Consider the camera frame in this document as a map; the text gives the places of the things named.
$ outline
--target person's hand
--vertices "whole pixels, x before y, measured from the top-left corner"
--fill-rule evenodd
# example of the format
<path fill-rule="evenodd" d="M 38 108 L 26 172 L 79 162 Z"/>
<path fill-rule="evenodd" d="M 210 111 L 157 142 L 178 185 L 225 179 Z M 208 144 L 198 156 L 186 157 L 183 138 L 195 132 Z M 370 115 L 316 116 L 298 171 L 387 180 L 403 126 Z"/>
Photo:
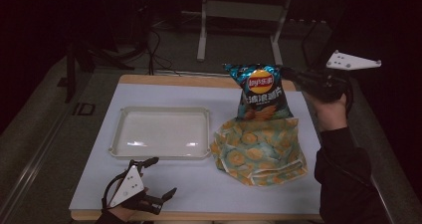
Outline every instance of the person's hand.
<path fill-rule="evenodd" d="M 328 131 L 347 127 L 345 95 L 342 95 L 339 100 L 331 103 L 323 103 L 307 93 L 304 93 L 304 96 L 313 104 L 316 110 L 319 131 Z"/>
<path fill-rule="evenodd" d="M 122 220 L 123 222 L 128 222 L 130 217 L 136 213 L 136 210 L 130 210 L 130 209 L 122 207 L 121 205 L 117 205 L 114 208 L 109 209 L 108 212 L 116 216 L 118 219 Z"/>

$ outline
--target person's arm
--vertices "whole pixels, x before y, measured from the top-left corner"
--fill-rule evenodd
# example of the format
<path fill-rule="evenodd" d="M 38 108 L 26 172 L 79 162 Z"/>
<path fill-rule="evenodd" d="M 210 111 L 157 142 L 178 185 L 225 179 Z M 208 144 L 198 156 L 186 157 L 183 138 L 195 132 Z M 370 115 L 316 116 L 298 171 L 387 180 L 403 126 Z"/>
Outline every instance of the person's arm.
<path fill-rule="evenodd" d="M 345 96 L 324 104 L 306 95 L 316 109 L 321 149 L 316 154 L 316 180 L 321 184 L 319 214 L 325 223 L 389 223 L 370 183 L 366 151 L 354 146 L 347 126 Z"/>
<path fill-rule="evenodd" d="M 145 187 L 144 191 L 142 193 L 146 193 L 148 191 L 148 188 Z M 148 202 L 142 201 L 143 195 L 141 193 L 138 193 L 129 199 L 127 199 L 125 202 L 130 202 L 130 205 L 137 206 L 137 203 L 143 203 L 145 205 L 149 205 Z M 104 209 L 102 210 L 102 215 L 97 220 L 96 224 L 123 224 L 129 221 L 130 217 L 133 216 L 136 213 L 136 210 L 124 208 L 122 205 L 117 205 L 114 208 Z"/>

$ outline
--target table leg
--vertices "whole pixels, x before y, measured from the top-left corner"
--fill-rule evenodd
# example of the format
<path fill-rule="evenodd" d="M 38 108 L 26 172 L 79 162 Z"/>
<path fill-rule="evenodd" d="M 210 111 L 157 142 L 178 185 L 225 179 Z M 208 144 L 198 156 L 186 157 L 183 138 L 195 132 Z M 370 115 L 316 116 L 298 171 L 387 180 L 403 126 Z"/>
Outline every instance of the table leg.
<path fill-rule="evenodd" d="M 205 61 L 205 47 L 207 44 L 207 0 L 202 0 L 202 12 L 201 12 L 201 34 L 199 37 L 198 55 L 196 59 L 199 62 Z"/>
<path fill-rule="evenodd" d="M 280 15 L 277 31 L 274 35 L 270 36 L 271 47 L 273 49 L 274 62 L 276 65 L 283 64 L 282 55 L 280 54 L 280 48 L 279 48 L 279 38 L 280 38 L 280 34 L 282 33 L 283 25 L 286 22 L 286 17 L 288 15 L 291 1 L 292 0 L 286 0 L 285 6 L 283 7 L 283 11 Z"/>

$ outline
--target lay's logo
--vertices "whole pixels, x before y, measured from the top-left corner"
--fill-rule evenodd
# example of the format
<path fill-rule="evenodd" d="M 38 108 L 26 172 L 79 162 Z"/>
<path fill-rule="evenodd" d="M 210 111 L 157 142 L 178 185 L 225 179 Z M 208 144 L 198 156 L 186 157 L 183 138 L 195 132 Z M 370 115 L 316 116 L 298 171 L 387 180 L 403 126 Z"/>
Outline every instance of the lay's logo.
<path fill-rule="evenodd" d="M 267 71 L 255 71 L 248 79 L 249 90 L 256 94 L 262 94 L 273 86 L 274 77 Z"/>

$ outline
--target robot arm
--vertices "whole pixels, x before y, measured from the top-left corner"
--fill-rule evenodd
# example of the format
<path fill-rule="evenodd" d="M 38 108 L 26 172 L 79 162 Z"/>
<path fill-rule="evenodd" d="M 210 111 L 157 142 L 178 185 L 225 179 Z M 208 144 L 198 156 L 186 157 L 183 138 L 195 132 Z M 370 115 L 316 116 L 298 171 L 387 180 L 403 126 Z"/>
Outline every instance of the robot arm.
<path fill-rule="evenodd" d="M 150 212 L 158 215 L 161 211 L 162 205 L 167 200 L 171 199 L 176 192 L 177 188 L 173 188 L 161 198 L 146 195 L 145 187 L 141 179 L 142 167 L 149 167 L 158 162 L 158 157 L 149 158 L 146 161 L 131 160 L 128 169 L 116 176 L 105 189 L 105 195 L 102 199 L 103 209 L 114 208 L 121 204 L 122 207 Z M 113 198 L 110 203 L 107 203 L 106 197 L 111 186 L 118 180 L 121 180 L 120 185 L 117 187 Z"/>
<path fill-rule="evenodd" d="M 345 94 L 348 113 L 353 103 L 353 89 L 347 71 L 380 66 L 380 60 L 371 61 L 335 51 L 326 63 L 326 69 L 322 71 L 297 72 L 292 68 L 282 67 L 282 76 L 322 102 L 337 101 Z"/>

